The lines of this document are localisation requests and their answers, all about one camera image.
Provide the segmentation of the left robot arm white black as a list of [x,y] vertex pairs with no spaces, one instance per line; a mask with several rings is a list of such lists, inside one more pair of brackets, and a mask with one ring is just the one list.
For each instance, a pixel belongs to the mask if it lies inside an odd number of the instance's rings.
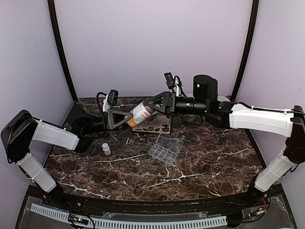
[[67,117],[71,129],[38,119],[27,110],[21,110],[1,131],[0,137],[10,164],[17,164],[44,192],[57,208],[67,204],[67,197],[58,189],[60,185],[30,152],[32,141],[44,142],[67,150],[83,153],[88,150],[94,137],[116,130],[132,119],[129,112],[108,110],[97,117],[85,112],[81,105],[72,108]]

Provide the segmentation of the black frame post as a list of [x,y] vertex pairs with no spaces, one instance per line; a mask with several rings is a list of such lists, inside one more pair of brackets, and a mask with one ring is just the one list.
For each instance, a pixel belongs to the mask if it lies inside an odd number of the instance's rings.
[[55,1],[47,0],[47,3],[48,3],[48,8],[49,8],[49,14],[50,14],[50,19],[51,19],[51,26],[52,26],[52,30],[53,30],[55,44],[56,44],[57,52],[58,52],[59,59],[61,62],[61,67],[62,67],[62,70],[64,73],[65,81],[67,83],[71,98],[72,98],[73,102],[75,103],[78,100],[78,96],[76,94],[76,90],[75,90],[74,84],[72,82],[71,73],[70,73],[70,70],[68,67],[64,47],[62,44],[61,32],[60,32],[60,28],[59,28],[57,12],[56,12],[56,7],[55,7]]
[[247,30],[247,35],[245,39],[245,44],[244,44],[244,50],[243,54],[241,57],[241,62],[240,66],[238,69],[238,73],[236,76],[236,80],[234,83],[233,91],[231,94],[231,99],[235,101],[237,99],[242,80],[244,77],[244,72],[246,69],[246,65],[248,62],[248,58],[250,55],[250,50],[252,46],[252,41],[253,41],[253,36],[254,36],[254,31],[255,31],[255,26],[256,26],[256,20],[257,20],[257,14],[258,14],[258,8],[259,8],[259,0],[253,0],[252,1],[252,7],[251,7],[251,13],[250,13],[250,19],[249,19],[249,25],[248,25],[248,30]]

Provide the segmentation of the left black frame post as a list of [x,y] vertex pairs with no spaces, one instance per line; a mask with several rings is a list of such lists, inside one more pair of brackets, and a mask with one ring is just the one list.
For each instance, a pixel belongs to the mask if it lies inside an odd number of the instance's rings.
[[61,62],[61,67],[62,67],[62,70],[64,73],[65,81],[67,83],[71,98],[72,98],[73,102],[75,103],[78,100],[78,96],[76,94],[76,90],[75,90],[74,84],[72,82],[71,73],[70,73],[70,70],[68,67],[64,47],[62,44],[61,32],[60,32],[60,28],[59,28],[57,12],[56,12],[56,7],[55,7],[55,1],[47,0],[47,3],[48,3],[48,8],[49,8],[49,14],[50,14],[50,19],[51,19],[51,26],[52,26],[52,30],[53,30],[55,44],[56,44],[57,52],[58,52],[59,59]]

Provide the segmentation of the right black frame post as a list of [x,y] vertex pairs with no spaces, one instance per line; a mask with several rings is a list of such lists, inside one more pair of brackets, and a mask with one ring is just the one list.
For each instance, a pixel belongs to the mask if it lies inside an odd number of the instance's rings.
[[252,41],[253,41],[253,36],[254,36],[254,31],[255,31],[255,26],[256,26],[256,20],[257,20],[257,14],[258,14],[258,8],[259,8],[259,0],[253,0],[252,1],[252,7],[251,7],[251,13],[250,13],[250,19],[249,19],[249,25],[248,25],[248,30],[247,30],[247,35],[245,39],[245,44],[244,44],[244,50],[243,54],[241,57],[241,62],[240,66],[238,69],[238,73],[236,76],[236,80],[234,83],[233,91],[231,94],[231,99],[235,101],[237,99],[242,80],[244,77],[244,72],[246,69],[246,65],[248,62],[248,58],[250,55],[250,50],[252,46]]

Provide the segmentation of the black front table rail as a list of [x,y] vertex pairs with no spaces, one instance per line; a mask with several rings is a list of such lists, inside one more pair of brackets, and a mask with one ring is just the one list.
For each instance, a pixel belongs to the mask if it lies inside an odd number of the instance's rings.
[[62,193],[60,195],[61,205],[51,198],[48,194],[38,188],[32,189],[32,194],[42,199],[45,204],[54,207],[67,208],[72,211],[101,215],[105,212],[110,213],[127,213],[127,214],[183,214],[208,212],[211,214],[239,214],[247,208],[269,209],[270,195],[264,194],[254,199],[247,193],[235,194],[226,197],[205,198],[196,200],[183,201],[127,201],[127,200],[110,200],[102,198],[90,198]]

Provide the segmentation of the small white pill bottle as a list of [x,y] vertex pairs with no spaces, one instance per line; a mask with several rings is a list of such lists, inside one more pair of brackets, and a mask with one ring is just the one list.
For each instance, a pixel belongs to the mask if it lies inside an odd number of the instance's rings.
[[103,143],[102,144],[102,150],[103,150],[103,153],[106,155],[106,156],[109,156],[111,154],[111,150],[110,150],[110,147],[107,143]]

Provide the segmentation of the orange pill bottle grey cap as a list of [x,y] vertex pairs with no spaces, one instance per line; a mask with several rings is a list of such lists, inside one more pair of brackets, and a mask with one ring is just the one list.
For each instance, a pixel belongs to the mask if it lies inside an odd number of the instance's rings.
[[130,113],[132,114],[132,118],[127,121],[127,124],[134,128],[139,125],[141,122],[145,121],[148,117],[155,113],[155,110],[146,106],[144,101],[138,104],[135,108],[133,108]]

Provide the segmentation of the square floral ceramic plate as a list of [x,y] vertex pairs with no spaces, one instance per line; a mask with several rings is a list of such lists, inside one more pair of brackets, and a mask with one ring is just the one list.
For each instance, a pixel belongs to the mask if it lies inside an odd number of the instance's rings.
[[171,117],[163,114],[152,115],[132,130],[143,133],[169,134],[171,131]]

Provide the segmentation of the clear plastic pill organizer box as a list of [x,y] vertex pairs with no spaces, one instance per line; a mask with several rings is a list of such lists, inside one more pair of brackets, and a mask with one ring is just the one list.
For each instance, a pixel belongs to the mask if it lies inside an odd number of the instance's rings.
[[167,165],[172,165],[183,147],[183,141],[168,134],[159,134],[148,155]]

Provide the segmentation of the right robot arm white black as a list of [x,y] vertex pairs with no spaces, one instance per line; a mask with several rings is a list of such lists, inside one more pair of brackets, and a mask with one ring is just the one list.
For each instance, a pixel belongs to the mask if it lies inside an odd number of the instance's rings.
[[294,166],[305,161],[305,114],[302,107],[267,109],[245,103],[218,100],[218,81],[208,75],[193,78],[193,96],[176,96],[163,92],[145,100],[144,104],[163,114],[201,115],[206,122],[223,129],[251,129],[286,137],[279,155],[260,172],[243,203],[253,207],[262,193]]

